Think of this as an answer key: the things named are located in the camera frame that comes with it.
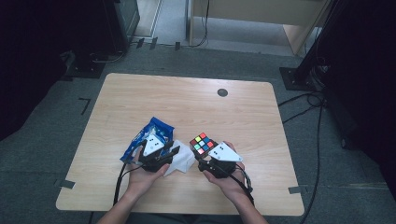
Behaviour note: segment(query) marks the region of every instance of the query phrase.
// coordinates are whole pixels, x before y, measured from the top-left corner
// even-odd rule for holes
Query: black stand
[[[94,63],[86,52],[75,51],[76,58],[70,65],[66,77],[99,78],[102,75],[105,63]],[[101,56],[97,60],[105,61],[107,56]]]
[[[315,91],[316,88],[310,76],[300,80],[296,76],[297,68],[280,67],[280,75],[283,78],[283,84],[288,91]]]

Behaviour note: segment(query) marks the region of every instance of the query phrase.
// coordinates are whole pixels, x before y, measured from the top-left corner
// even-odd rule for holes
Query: rubik's cube
[[[191,150],[201,158],[205,158],[215,146],[216,143],[207,137],[205,133],[201,133],[190,141]]]

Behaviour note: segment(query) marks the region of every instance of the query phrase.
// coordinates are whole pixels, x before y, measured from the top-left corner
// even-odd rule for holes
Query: white tissue
[[[164,176],[170,175],[175,170],[187,173],[187,171],[195,162],[194,153],[192,153],[190,148],[181,143],[180,141],[175,140],[171,150],[178,146],[180,146],[180,150],[174,156],[173,161]]]

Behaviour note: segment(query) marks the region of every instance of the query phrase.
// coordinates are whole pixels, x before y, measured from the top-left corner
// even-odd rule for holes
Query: gray carpet
[[[283,102],[301,92],[285,90],[278,67],[297,67],[300,62],[295,57],[257,53],[131,46],[122,59],[106,65],[99,79],[58,81],[24,126],[0,142],[0,223],[88,222],[88,212],[56,209],[60,189],[53,183],[66,176],[108,73],[266,81],[273,84],[276,99]],[[79,98],[92,99],[85,112],[86,101]],[[283,105],[281,117],[287,119],[308,107],[305,99]],[[317,125],[315,109],[284,126],[298,182],[307,188],[303,194],[305,207],[316,177]],[[323,110],[320,127],[318,192],[305,223],[396,223],[396,202],[378,166],[361,151],[341,148],[327,109]],[[102,214],[95,213],[93,221]],[[267,219],[270,223],[299,223],[301,217]]]

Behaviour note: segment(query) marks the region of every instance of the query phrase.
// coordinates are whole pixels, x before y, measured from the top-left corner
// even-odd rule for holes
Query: blue bag
[[[131,151],[143,140],[145,140],[150,134],[155,135],[164,144],[173,141],[173,130],[175,128],[160,121],[159,119],[152,117],[148,125],[146,125],[139,134],[132,140],[131,145],[128,146],[123,156],[120,158],[124,163],[131,163],[134,158],[135,152]]]

